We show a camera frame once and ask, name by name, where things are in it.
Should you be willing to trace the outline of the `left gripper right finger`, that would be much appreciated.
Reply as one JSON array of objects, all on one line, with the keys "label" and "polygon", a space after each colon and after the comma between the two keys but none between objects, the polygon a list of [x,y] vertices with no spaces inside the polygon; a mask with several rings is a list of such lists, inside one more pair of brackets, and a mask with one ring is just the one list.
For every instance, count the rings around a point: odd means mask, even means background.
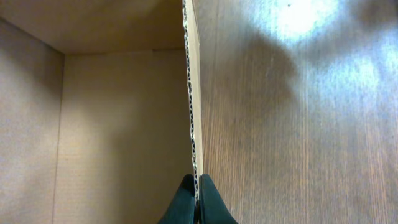
[{"label": "left gripper right finger", "polygon": [[200,176],[199,199],[200,223],[238,224],[208,174]]}]

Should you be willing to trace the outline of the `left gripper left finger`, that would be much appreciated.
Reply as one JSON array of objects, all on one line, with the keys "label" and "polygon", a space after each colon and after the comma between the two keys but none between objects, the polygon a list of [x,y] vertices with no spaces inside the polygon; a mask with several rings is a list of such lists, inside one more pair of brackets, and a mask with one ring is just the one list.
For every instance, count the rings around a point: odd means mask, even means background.
[{"label": "left gripper left finger", "polygon": [[183,177],[166,212],[158,224],[194,224],[195,221],[195,186],[194,177]]}]

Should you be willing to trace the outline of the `brown cardboard box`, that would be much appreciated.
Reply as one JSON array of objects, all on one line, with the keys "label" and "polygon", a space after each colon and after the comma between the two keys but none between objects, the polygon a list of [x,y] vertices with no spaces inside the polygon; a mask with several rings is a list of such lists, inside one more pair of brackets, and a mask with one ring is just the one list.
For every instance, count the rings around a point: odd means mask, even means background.
[{"label": "brown cardboard box", "polygon": [[1,222],[157,223],[192,172],[191,1],[1,2]]}]

